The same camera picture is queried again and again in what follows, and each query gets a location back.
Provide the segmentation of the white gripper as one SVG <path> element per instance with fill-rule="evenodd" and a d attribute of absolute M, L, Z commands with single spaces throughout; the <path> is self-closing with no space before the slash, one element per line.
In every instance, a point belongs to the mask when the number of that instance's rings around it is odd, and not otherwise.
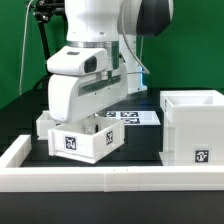
<path fill-rule="evenodd" d="M 124 100 L 127 93 L 127 70 L 123 63 L 107 80 L 96 80 L 96 75 L 53 75 L 48 85 L 50 116 L 59 122 L 76 122 Z M 95 125 L 88 125 L 86 133 L 93 135 Z"/>

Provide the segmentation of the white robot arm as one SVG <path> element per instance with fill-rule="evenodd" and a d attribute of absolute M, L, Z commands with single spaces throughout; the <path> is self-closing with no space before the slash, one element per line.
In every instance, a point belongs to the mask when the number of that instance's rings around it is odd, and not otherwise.
<path fill-rule="evenodd" d="M 173 11 L 173 0 L 65 0 L 67 45 L 47 60 L 50 116 L 69 124 L 82 120 L 93 134 L 94 115 L 128 93 L 120 43 L 128 35 L 159 35 Z"/>

